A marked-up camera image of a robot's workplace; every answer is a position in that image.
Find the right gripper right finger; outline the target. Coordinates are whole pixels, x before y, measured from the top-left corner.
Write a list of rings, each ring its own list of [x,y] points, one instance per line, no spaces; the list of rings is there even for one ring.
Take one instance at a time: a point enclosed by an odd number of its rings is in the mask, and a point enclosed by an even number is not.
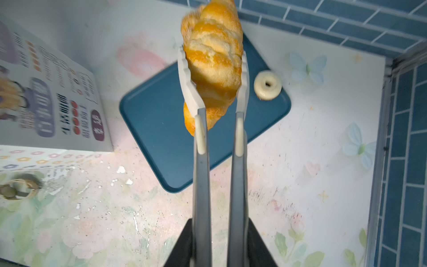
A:
[[[241,87],[236,95],[234,148],[232,155],[228,267],[248,267],[248,174],[246,110],[250,94],[250,75],[246,54],[242,56]]]

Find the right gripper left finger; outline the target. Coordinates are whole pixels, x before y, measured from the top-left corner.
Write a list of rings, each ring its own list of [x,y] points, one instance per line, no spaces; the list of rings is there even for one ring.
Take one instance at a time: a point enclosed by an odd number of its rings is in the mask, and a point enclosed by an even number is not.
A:
[[[191,80],[191,71],[182,46],[178,48],[177,66],[185,104],[194,119],[192,267],[212,266],[210,163],[207,144],[206,107]]]

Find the small white donut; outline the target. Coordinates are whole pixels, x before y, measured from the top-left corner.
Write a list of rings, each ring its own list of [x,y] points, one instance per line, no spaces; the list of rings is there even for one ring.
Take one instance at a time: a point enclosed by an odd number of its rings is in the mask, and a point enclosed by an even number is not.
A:
[[[254,81],[254,91],[260,100],[270,101],[279,96],[282,83],[272,71],[261,71]]]

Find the white printed paper bag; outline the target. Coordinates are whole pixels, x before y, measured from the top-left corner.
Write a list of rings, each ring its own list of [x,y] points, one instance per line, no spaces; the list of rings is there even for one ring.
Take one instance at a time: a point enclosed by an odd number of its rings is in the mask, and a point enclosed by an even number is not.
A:
[[[113,151],[93,74],[1,18],[1,171],[65,168]]]

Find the croissant bread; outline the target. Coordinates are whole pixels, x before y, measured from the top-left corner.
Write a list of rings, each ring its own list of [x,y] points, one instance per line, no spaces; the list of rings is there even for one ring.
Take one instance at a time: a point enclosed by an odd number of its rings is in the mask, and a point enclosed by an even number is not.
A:
[[[206,106],[208,129],[226,114],[241,86],[243,31],[234,1],[200,5],[181,22],[191,80]]]

